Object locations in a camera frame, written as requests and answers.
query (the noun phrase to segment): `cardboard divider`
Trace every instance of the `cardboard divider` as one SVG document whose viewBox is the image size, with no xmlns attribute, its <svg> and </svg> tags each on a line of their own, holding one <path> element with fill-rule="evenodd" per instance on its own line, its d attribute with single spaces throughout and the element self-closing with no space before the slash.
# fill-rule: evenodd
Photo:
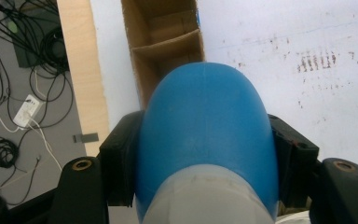
<svg viewBox="0 0 358 224">
<path fill-rule="evenodd" d="M 122 0 L 143 108 L 174 68 L 204 60 L 195 0 Z"/>
</svg>

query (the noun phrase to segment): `blue dome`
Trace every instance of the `blue dome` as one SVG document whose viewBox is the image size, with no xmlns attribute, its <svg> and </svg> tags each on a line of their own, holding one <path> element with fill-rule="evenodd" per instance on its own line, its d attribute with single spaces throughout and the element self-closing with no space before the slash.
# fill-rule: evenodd
<svg viewBox="0 0 358 224">
<path fill-rule="evenodd" d="M 139 218 L 167 177 L 197 164 L 240 175 L 276 217 L 278 171 L 269 118 L 250 81 L 226 65 L 187 64 L 156 88 L 140 133 Z"/>
</svg>

